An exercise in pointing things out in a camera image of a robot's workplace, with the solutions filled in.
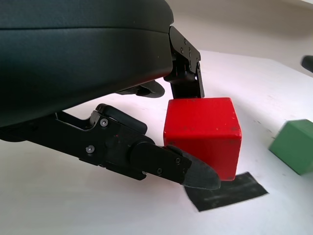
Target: screw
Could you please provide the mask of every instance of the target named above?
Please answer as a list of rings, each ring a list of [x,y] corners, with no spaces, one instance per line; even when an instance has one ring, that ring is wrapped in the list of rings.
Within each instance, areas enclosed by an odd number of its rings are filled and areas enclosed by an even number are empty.
[[[94,152],[94,146],[93,145],[89,145],[87,148],[86,148],[86,152],[91,154]]]
[[[162,170],[161,168],[159,168],[158,170],[156,170],[156,173],[157,173],[158,175],[162,174],[162,172],[163,172],[163,170]]]
[[[100,125],[102,127],[107,127],[108,124],[109,124],[109,121],[106,118],[103,118],[103,119],[100,120]]]

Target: red cube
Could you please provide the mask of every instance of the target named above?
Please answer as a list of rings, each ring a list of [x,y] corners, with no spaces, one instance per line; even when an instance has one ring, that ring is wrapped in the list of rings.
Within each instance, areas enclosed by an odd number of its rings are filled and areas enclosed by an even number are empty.
[[[164,145],[174,145],[201,159],[223,181],[235,178],[241,139],[230,98],[170,100]]]

